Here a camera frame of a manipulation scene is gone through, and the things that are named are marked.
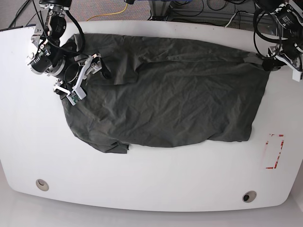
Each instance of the dark green cloth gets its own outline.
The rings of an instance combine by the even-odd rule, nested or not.
[[[105,153],[128,144],[177,147],[247,141],[269,72],[255,53],[172,38],[85,34],[112,74],[89,75],[87,97],[62,101],[76,137]]]

